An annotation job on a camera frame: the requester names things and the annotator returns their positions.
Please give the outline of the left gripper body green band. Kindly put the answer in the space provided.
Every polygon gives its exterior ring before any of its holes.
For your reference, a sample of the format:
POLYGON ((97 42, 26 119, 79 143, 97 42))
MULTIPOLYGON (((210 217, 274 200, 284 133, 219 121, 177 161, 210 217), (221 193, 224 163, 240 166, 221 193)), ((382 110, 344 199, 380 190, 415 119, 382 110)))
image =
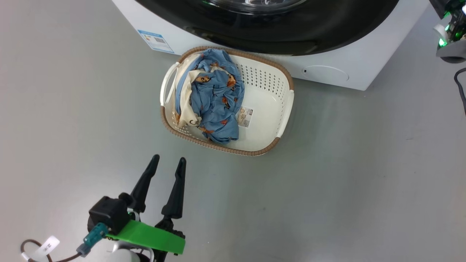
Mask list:
POLYGON ((181 255, 185 238, 180 231, 166 231, 130 220, 118 235, 108 235, 115 240, 106 262, 164 262, 168 253, 181 255))

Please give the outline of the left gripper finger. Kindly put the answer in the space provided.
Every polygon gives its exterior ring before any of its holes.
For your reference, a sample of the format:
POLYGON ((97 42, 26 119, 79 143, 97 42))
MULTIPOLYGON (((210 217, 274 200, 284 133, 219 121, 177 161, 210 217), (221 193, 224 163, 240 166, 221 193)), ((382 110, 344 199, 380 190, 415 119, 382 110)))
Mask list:
POLYGON ((140 179, 136 183, 133 191, 130 196, 133 198, 132 203, 129 205, 133 211, 138 213, 143 213, 146 209, 146 197, 150 186, 150 181, 153 176, 156 174, 160 156, 155 154, 149 164, 147 165, 145 171, 141 175, 140 179))
POLYGON ((180 219, 183 215, 186 159, 182 157, 175 172, 175 182, 167 203, 162 208, 162 215, 169 219, 180 219))

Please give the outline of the cream garment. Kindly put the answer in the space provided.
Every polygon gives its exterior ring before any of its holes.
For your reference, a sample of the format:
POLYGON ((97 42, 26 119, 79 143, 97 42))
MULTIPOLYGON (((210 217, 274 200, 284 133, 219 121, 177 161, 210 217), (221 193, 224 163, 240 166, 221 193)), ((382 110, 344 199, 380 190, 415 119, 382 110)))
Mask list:
POLYGON ((192 84, 205 70, 196 69, 201 60, 201 54, 195 53, 183 60, 175 77, 175 106, 176 123, 178 127, 195 126, 200 123, 201 117, 193 111, 191 106, 192 84))

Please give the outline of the blue printed garment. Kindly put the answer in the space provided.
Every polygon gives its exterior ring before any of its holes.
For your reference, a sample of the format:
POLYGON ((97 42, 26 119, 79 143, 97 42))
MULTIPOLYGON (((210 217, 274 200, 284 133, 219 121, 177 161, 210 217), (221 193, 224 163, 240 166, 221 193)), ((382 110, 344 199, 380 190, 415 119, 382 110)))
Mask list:
POLYGON ((191 106, 201 117, 197 127, 216 144, 238 140, 236 115, 242 106, 245 86, 230 55, 221 49, 206 49, 196 69, 205 70, 192 84, 191 106))

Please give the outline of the paper label inside basket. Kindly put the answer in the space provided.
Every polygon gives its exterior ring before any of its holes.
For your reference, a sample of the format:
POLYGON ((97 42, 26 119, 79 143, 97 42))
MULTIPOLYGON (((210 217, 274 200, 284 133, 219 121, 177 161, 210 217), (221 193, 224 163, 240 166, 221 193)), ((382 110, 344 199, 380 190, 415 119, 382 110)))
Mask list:
POLYGON ((254 109, 241 106, 237 113, 236 119, 240 127, 249 128, 253 117, 254 109))

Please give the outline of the cream plastic laundry basket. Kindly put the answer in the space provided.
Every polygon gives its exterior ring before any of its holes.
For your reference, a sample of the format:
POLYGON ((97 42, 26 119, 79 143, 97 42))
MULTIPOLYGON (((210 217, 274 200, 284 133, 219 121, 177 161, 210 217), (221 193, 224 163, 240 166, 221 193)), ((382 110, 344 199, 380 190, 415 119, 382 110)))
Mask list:
POLYGON ((226 49, 244 80, 246 90, 242 106, 254 109, 249 128, 239 127, 237 141, 226 145, 216 144, 208 141, 198 128, 176 125, 175 86, 169 85, 169 79, 176 75, 185 58, 206 49, 208 46, 186 51, 166 72, 160 92, 160 114, 165 128, 182 139, 218 151, 259 156, 272 150, 286 129, 295 93, 290 73, 277 62, 259 55, 226 49))

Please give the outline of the white front-load washing machine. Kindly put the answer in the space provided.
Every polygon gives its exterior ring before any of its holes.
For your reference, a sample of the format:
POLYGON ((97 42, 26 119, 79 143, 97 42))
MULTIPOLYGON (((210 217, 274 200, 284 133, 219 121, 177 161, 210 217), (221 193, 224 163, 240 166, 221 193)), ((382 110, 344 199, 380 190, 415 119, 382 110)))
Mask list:
MULTIPOLYGON (((111 1, 135 31, 143 30, 162 35, 176 55, 200 46, 234 49, 212 43, 178 28, 151 13, 135 0, 111 1)), ((390 15, 366 36, 344 47, 323 53, 291 56, 240 51, 264 56, 285 67, 292 77, 307 81, 309 80, 302 75, 304 67, 335 67, 346 72, 349 79, 329 85, 364 91, 389 61, 427 6, 428 0, 398 0, 390 15)))

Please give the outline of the blue energy label sticker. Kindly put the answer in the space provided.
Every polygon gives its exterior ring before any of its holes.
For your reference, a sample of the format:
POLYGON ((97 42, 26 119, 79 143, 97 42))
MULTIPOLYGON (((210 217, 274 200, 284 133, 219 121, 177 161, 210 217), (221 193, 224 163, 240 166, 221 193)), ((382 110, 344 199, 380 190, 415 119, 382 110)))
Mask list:
POLYGON ((162 35, 143 30, 137 31, 152 50, 175 54, 162 35))

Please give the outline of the round white filter cover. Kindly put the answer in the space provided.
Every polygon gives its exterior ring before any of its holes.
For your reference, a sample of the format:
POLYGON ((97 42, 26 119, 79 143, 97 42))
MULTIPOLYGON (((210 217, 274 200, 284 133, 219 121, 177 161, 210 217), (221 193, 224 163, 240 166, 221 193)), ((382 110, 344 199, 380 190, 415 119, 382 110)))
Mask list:
POLYGON ((302 69, 302 75, 314 82, 335 84, 346 82, 349 75, 335 67, 326 65, 311 65, 302 69))

